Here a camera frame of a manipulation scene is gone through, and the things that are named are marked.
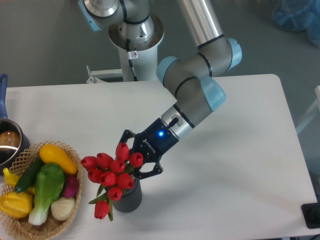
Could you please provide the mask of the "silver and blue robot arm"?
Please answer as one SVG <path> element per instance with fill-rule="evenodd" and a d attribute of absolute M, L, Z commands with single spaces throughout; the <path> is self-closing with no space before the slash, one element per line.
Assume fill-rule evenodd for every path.
<path fill-rule="evenodd" d="M 166 57 L 158 61 L 158 45 L 164 37 L 161 20 L 150 12 L 147 0 L 80 0 L 78 5 L 93 31 L 108 30 L 118 49 L 119 70 L 91 71 L 95 78 L 122 76 L 125 82 L 160 81 L 176 99 L 160 118 L 143 132 L 125 130 L 120 139 L 133 139 L 132 153 L 141 153 L 144 163 L 154 163 L 152 171 L 133 175 L 145 179 L 162 173 L 161 157 L 181 138 L 200 124 L 226 100 L 214 76 L 233 68 L 242 60 L 238 42 L 226 38 L 208 0 L 181 0 L 197 54 L 182 61 Z"/>

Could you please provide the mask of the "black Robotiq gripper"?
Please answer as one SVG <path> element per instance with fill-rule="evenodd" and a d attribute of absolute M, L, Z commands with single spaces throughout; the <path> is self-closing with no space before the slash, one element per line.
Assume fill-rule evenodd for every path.
<path fill-rule="evenodd" d="M 164 169 L 160 162 L 161 157 L 179 141 L 161 118 L 156 119 L 144 131 L 137 134 L 125 129 L 116 149 L 121 143 L 127 144 L 130 139 L 133 140 L 132 146 L 129 148 L 130 151 L 143 155 L 143 164 L 134 171 L 134 176 L 137 179 L 147 179 L 162 174 Z M 150 171 L 142 171 L 146 164 L 154 165 Z"/>

